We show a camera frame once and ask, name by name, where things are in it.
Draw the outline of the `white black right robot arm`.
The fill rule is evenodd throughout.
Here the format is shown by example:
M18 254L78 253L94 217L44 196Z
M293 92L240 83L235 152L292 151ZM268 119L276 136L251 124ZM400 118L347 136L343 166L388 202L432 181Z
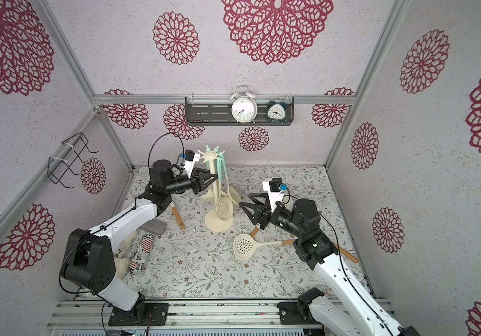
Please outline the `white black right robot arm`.
M335 335L417 335L412 326L403 326L386 312L351 273L337 245L320 228L323 216L313 200L301 198L288 210L265 193L251 194L240 208L261 229L275 225L295 236L293 246L299 259L306 263L333 293L343 309L335 305L317 288L298 298L303 319L321 323Z

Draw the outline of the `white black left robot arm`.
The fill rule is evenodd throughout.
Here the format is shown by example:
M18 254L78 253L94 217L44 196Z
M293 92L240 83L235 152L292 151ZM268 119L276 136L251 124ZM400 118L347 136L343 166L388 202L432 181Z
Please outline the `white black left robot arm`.
M115 275L113 249L132 232L161 215L174 194L191 190L198 194L218 175L208 169L194 168L174 175L174 165L158 160L149 168L150 181L145 191L119 214L88 230L76 229L68 237L59 279L88 289L114 308L140 318L145 308L143 294L130 288Z

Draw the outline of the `lone skimmer orange handle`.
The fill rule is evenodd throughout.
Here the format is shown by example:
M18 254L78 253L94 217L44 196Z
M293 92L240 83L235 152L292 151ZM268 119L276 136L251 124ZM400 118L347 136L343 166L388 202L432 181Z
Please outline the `lone skimmer orange handle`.
M182 217L180 216L177 208L175 205L171 205L171 211L172 211L172 214L174 215L177 223L178 223L178 226L181 230L185 230L186 229L186 226L185 226L185 223L182 219Z

